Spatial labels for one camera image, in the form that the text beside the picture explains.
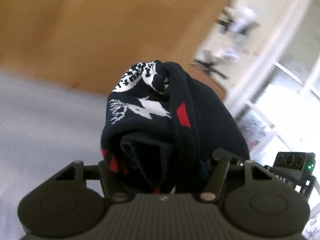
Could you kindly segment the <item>wooden headboard panel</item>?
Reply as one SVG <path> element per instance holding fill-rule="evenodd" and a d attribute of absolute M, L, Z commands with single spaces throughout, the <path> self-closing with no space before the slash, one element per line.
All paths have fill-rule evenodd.
<path fill-rule="evenodd" d="M 229 0 L 1 0 L 1 69 L 109 94 L 131 65 L 191 66 Z"/>

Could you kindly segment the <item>grey striped bed sheet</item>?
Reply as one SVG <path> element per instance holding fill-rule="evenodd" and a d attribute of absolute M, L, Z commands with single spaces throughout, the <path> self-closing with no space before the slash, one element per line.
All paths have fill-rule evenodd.
<path fill-rule="evenodd" d="M 105 96 L 1 75 L 1 239 L 20 239 L 20 200 L 67 164 L 101 159 Z"/>

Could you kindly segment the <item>black patterned knit garment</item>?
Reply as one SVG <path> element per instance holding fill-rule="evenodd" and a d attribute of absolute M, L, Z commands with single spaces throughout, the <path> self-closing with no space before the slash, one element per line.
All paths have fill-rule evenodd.
<path fill-rule="evenodd" d="M 107 98 L 101 151 L 131 192 L 200 191 L 217 148 L 249 158 L 223 102 L 179 64 L 134 64 Z"/>

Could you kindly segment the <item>white window frame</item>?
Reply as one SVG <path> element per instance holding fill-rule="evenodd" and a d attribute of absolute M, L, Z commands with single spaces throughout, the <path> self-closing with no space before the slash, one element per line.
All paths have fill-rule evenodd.
<path fill-rule="evenodd" d="M 319 153 L 319 0 L 292 0 L 263 57 L 229 94 L 251 157 Z"/>

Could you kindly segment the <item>black bracket on wall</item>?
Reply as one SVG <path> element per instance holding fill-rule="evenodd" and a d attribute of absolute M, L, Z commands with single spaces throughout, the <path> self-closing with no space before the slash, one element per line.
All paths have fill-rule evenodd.
<path fill-rule="evenodd" d="M 216 73 L 218 76 L 220 76 L 222 79 L 228 80 L 229 77 L 219 70 L 215 68 L 215 62 L 204 62 L 198 59 L 193 59 L 191 62 L 192 66 L 199 67 L 200 70 L 207 73 Z"/>

